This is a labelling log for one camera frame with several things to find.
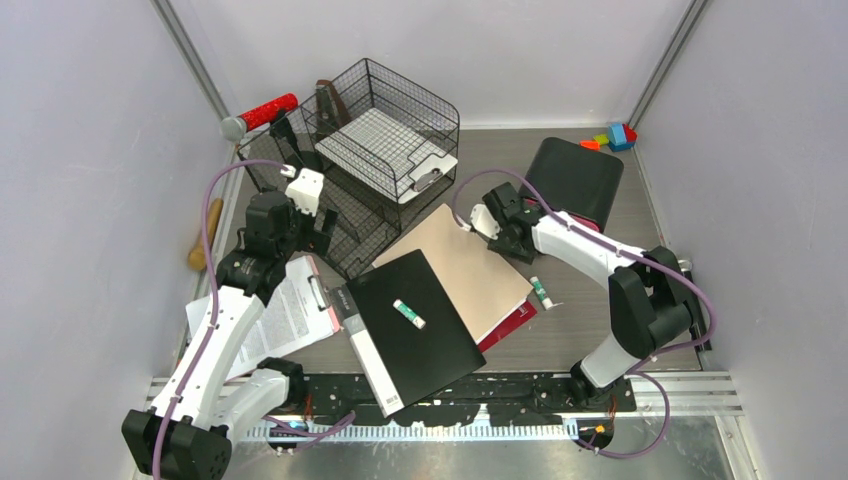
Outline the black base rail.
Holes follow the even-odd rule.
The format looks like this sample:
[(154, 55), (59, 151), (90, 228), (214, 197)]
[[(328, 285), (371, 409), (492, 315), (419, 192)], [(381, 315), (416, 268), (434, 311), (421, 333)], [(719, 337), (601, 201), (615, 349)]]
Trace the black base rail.
[(356, 426), (394, 422), (403, 427), (416, 422), (426, 427), (466, 426), (485, 413), (490, 425), (506, 427), (553, 425), (559, 415), (599, 414), (605, 419), (611, 413), (637, 410), (628, 380), (614, 383), (594, 400), (579, 401), (571, 393), (570, 376), (555, 373), (470, 374), (388, 417), (362, 375), (316, 374), (307, 378), (306, 387), (300, 403), (272, 413), (330, 426), (353, 411)]

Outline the black stand in organizer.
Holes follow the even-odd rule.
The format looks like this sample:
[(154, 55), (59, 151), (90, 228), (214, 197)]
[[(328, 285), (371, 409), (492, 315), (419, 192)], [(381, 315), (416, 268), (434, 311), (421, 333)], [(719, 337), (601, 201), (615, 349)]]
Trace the black stand in organizer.
[(293, 116), (279, 110), (270, 123), (269, 134), (274, 140), (283, 162), (297, 170), (307, 168), (318, 173), (325, 172), (321, 156), (314, 150), (307, 133), (295, 131)]

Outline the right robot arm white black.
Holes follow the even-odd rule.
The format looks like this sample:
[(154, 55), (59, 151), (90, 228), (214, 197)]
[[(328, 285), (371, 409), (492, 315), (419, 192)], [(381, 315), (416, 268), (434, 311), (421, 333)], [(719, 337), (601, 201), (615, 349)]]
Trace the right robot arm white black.
[(703, 315), (674, 253), (616, 242), (564, 211), (518, 195), (504, 183), (471, 212), (490, 250), (530, 264), (547, 255), (594, 280), (608, 294), (610, 332), (570, 370), (568, 395), (596, 410), (611, 387), (652, 354), (695, 326)]

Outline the red glitter microphone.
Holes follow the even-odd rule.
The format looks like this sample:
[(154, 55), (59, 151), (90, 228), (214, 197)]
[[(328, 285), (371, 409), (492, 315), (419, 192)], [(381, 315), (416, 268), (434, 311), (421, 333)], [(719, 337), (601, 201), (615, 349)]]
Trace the red glitter microphone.
[(224, 139), (238, 143), (248, 132), (273, 122), (280, 113), (286, 114), (298, 105), (298, 98), (293, 93), (284, 94), (240, 115), (224, 118), (220, 122), (220, 133)]

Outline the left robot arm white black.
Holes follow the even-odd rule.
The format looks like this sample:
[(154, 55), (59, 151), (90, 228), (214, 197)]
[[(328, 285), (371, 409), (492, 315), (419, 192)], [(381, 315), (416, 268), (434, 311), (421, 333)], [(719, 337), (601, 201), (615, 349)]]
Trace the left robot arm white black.
[(303, 369), (288, 355), (340, 328), (314, 261), (327, 251), (335, 221), (315, 193), (253, 196), (241, 242), (218, 265), (182, 363), (147, 409), (123, 421), (141, 473), (219, 479), (235, 444), (263, 416), (305, 405)]

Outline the colourful toy blocks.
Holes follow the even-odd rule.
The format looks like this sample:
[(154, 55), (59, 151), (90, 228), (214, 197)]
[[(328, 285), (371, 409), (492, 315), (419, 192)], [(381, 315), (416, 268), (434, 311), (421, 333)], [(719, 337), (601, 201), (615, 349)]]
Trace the colourful toy blocks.
[(638, 140), (638, 133), (626, 123), (613, 123), (603, 134), (594, 136), (591, 140), (582, 140), (578, 144), (589, 150), (600, 151), (608, 148), (612, 152), (632, 149)]

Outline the pink clipboard with paper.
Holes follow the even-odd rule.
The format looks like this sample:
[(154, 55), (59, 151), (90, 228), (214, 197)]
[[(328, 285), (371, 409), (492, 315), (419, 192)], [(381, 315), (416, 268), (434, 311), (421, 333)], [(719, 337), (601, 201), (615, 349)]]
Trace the pink clipboard with paper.
[(311, 255), (286, 264), (286, 277), (249, 330), (227, 374), (232, 380), (251, 373), (268, 357), (285, 357), (326, 339), (340, 329)]

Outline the green white glue stick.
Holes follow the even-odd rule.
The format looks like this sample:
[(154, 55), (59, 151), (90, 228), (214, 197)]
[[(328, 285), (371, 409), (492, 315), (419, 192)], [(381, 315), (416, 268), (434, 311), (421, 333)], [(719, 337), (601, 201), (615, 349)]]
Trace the green white glue stick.
[(422, 330), (426, 326), (426, 321), (402, 300), (396, 299), (393, 308), (417, 329)]

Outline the wooden stick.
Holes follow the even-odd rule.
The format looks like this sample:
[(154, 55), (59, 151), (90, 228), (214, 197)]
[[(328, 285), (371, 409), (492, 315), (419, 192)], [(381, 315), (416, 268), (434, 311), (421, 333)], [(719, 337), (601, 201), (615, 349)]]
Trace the wooden stick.
[(204, 250), (204, 240), (208, 240), (210, 245), (214, 244), (223, 206), (224, 202), (222, 198), (214, 198), (210, 201), (204, 217), (205, 224), (203, 224), (201, 234), (199, 235), (195, 246), (191, 249), (187, 256), (187, 265), (191, 270), (200, 272), (205, 269), (206, 254)]

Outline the beige folder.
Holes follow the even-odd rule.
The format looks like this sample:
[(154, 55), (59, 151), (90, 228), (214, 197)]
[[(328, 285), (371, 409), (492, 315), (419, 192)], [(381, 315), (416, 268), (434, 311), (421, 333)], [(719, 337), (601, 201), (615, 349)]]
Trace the beige folder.
[(487, 249), (477, 235), (455, 223), (446, 204), (438, 206), (372, 263), (381, 266), (421, 250), (471, 336), (478, 343), (532, 293), (510, 263)]

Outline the brown object behind organizer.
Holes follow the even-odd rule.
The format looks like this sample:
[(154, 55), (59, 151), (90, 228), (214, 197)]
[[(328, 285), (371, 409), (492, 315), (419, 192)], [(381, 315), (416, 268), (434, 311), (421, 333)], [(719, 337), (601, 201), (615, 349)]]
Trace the brown object behind organizer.
[(351, 122), (351, 115), (339, 92), (330, 80), (317, 80), (316, 138), (323, 140)]

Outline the red notebook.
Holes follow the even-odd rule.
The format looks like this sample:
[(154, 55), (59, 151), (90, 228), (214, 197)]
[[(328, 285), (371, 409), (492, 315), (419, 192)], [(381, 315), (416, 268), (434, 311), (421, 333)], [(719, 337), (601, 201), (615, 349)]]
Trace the red notebook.
[(526, 299), (508, 314), (490, 333), (488, 333), (477, 345), (481, 353), (486, 352), (501, 340), (509, 336), (519, 327), (526, 324), (537, 314), (537, 309)]

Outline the green white correction pen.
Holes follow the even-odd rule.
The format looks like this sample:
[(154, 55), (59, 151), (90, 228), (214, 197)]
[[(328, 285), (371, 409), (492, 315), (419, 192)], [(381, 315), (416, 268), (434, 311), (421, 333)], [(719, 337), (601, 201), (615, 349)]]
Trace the green white correction pen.
[(543, 283), (541, 282), (541, 280), (539, 279), (538, 276), (530, 277), (529, 282), (533, 286), (534, 293), (535, 293), (537, 299), (539, 300), (540, 304), (542, 305), (542, 307), (546, 311), (551, 310), (551, 309), (561, 305), (561, 302), (554, 302), (550, 298), (550, 296), (547, 292), (547, 289), (545, 288), (545, 286), (543, 285)]

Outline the black pink drawer cabinet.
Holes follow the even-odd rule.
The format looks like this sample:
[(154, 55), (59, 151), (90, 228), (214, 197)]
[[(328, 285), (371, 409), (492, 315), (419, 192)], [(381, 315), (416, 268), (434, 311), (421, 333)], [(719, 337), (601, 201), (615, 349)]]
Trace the black pink drawer cabinet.
[(525, 179), (555, 211), (565, 211), (602, 233), (623, 175), (623, 162), (556, 138), (544, 139)]

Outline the black clip file folder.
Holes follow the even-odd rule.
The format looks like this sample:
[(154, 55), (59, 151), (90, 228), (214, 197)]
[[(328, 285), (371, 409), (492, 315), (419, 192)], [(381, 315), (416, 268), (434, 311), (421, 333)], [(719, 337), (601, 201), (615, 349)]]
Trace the black clip file folder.
[[(422, 330), (393, 308), (396, 299), (426, 321)], [(332, 289), (329, 300), (385, 417), (486, 364), (421, 250)]]

